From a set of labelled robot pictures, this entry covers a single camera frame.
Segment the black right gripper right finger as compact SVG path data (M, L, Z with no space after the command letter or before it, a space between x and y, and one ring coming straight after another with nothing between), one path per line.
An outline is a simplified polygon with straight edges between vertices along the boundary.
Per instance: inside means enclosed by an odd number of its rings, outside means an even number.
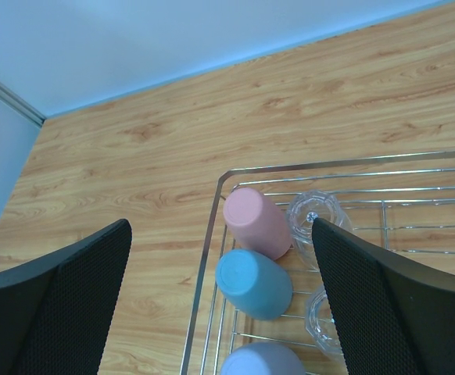
M312 242L350 374L455 374L455 275L317 219Z

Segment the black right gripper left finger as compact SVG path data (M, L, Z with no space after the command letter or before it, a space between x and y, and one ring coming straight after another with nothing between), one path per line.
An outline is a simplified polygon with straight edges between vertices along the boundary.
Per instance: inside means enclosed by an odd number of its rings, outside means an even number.
M0 374L96 374L130 255L120 219L0 272Z

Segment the clear glass cup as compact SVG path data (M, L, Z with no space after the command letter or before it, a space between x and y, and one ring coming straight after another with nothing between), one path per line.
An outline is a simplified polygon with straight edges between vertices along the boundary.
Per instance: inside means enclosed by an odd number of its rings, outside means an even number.
M351 232L350 218L332 194L319 190L298 194L289 204L286 214L294 249L299 258L311 270L319 270L315 255L312 229L316 219L325 219L344 230Z
M305 328L318 349L329 359L344 364L344 356L324 285L306 301Z

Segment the blue plastic cup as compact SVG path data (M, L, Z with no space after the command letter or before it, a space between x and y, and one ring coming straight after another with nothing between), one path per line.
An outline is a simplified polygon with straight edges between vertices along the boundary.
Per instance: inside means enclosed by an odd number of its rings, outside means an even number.
M275 320L292 301L292 280L281 266L259 252L234 249L216 266L217 286L237 309L256 320Z

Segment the purple plastic cup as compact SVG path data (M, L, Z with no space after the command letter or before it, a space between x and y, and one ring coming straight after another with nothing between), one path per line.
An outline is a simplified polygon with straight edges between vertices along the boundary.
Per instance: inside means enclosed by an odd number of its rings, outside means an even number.
M225 374L305 374L306 370L291 349L270 342L254 342L233 351L220 373Z

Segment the pink plastic cup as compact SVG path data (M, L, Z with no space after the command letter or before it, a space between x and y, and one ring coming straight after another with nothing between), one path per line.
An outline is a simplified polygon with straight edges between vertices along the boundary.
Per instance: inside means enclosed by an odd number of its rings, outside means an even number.
M226 198L223 217L227 228L244 248L276 260L291 247L284 213L259 191L250 187L234 190Z

